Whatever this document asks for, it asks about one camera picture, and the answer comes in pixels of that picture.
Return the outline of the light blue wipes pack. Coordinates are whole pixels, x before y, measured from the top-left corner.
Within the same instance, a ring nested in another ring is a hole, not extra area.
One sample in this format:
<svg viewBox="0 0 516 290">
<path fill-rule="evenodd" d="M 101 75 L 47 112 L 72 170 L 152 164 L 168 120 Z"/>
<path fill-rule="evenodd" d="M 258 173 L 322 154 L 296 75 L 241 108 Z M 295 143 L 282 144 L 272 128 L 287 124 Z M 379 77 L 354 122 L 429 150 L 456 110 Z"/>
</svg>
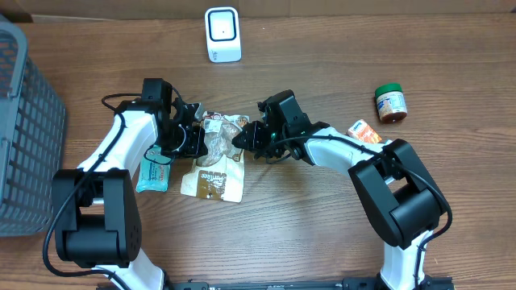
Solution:
<svg viewBox="0 0 516 290">
<path fill-rule="evenodd" d="M 172 162 L 169 157 L 161 154 L 160 147 L 153 146 L 148 148 L 140 161 L 136 192 L 166 192 L 169 186 Z"/>
</svg>

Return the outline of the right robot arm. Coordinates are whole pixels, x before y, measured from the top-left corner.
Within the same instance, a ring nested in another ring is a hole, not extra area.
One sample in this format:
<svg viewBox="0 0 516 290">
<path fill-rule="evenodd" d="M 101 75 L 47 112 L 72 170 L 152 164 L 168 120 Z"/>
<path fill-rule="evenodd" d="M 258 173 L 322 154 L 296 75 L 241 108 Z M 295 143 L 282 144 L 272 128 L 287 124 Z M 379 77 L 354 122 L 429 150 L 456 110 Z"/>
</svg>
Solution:
<svg viewBox="0 0 516 290">
<path fill-rule="evenodd" d="M 374 277 L 348 277 L 343 289 L 452 289 L 451 278 L 423 271 L 427 245 L 452 223 L 452 209 L 412 146 L 402 139 L 366 143 L 325 122 L 312 123 L 290 89 L 258 103 L 260 121 L 243 126 L 235 147 L 268 164 L 289 157 L 348 177 L 384 242 Z"/>
</svg>

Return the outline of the orange small snack packet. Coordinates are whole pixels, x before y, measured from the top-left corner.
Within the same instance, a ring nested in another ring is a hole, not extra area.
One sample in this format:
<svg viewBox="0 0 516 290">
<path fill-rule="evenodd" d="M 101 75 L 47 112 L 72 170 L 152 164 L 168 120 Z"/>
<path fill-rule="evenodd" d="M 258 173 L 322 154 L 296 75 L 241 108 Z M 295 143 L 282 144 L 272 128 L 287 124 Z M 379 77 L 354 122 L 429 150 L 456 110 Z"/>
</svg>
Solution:
<svg viewBox="0 0 516 290">
<path fill-rule="evenodd" d="M 353 139 L 359 140 L 365 143 L 380 143 L 382 138 L 365 120 L 357 120 L 347 130 L 347 135 Z"/>
</svg>

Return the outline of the beige brown snack bag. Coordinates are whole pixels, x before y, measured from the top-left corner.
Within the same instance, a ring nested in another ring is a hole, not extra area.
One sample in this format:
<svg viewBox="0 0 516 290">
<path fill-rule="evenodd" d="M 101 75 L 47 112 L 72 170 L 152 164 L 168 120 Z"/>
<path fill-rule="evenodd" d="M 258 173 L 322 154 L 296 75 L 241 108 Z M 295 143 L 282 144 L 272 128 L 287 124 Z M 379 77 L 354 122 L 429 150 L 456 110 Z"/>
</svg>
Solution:
<svg viewBox="0 0 516 290">
<path fill-rule="evenodd" d="M 244 153 L 232 139 L 249 123 L 247 115 L 206 111 L 202 115 L 208 154 L 193 161 L 182 177 L 181 194 L 207 200 L 240 203 L 244 185 Z"/>
</svg>

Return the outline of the white barcode scanner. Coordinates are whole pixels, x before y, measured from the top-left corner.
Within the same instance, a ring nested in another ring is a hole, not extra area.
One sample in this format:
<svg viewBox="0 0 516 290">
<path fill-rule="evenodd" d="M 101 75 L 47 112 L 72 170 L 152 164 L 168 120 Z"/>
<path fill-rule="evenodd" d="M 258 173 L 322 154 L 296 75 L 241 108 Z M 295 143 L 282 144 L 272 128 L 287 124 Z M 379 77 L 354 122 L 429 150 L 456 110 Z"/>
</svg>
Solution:
<svg viewBox="0 0 516 290">
<path fill-rule="evenodd" d="M 206 47 L 213 63 L 238 62 L 242 58 L 239 13 L 231 6 L 211 7 L 205 13 Z"/>
</svg>

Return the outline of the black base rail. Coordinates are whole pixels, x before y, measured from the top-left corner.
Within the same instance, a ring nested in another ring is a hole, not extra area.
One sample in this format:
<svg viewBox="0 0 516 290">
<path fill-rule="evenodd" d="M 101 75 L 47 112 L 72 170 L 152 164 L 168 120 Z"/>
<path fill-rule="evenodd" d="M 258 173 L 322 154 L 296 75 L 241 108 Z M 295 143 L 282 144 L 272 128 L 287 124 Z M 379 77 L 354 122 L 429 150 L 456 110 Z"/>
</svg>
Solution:
<svg viewBox="0 0 516 290">
<path fill-rule="evenodd" d="M 170 284 L 165 289 L 186 290 L 373 290 L 388 289 L 380 286 L 381 279 L 377 278 L 344 278 L 341 281 L 306 281 L 306 282 L 282 282 L 282 283 L 240 283 L 240 284 L 208 284 L 207 282 L 192 282 Z M 421 289 L 452 290 L 455 285 L 451 277 L 433 278 L 426 276 Z"/>
</svg>

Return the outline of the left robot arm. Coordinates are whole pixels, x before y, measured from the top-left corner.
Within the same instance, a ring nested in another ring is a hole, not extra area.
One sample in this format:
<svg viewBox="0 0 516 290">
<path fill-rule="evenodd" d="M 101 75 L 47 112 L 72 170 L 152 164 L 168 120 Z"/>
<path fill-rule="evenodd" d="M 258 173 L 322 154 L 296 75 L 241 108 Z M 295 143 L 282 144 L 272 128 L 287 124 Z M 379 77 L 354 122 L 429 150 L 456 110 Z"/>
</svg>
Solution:
<svg viewBox="0 0 516 290">
<path fill-rule="evenodd" d="M 142 248 L 143 231 L 132 179 L 157 147 L 166 164 L 207 154 L 204 108 L 185 102 L 162 78 L 146 78 L 139 93 L 101 102 L 114 114 L 106 137 L 75 169 L 52 178 L 54 217 L 42 246 L 44 266 L 55 276 L 105 276 L 118 289 L 170 289 L 165 270 Z"/>
</svg>

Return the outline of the grey plastic mesh basket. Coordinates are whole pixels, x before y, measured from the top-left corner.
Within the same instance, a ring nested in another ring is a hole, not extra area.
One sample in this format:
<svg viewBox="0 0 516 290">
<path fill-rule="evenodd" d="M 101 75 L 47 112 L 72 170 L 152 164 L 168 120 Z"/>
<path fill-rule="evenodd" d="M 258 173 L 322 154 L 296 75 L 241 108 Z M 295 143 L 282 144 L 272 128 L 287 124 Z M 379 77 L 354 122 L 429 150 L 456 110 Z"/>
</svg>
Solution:
<svg viewBox="0 0 516 290">
<path fill-rule="evenodd" d="M 45 231 L 60 169 L 65 104 L 28 55 L 23 31 L 1 23 L 1 235 Z"/>
</svg>

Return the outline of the green lid seasoning jar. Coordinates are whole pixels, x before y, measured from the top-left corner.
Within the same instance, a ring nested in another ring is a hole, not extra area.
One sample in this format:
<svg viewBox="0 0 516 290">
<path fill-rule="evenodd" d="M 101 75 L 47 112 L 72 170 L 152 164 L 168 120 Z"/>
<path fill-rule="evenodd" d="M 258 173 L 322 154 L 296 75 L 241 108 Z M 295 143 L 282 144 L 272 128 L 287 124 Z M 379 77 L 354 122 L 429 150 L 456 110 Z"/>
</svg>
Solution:
<svg viewBox="0 0 516 290">
<path fill-rule="evenodd" d="M 378 87 L 375 90 L 375 102 L 383 123 L 400 122 L 408 114 L 404 93 L 398 83 Z"/>
</svg>

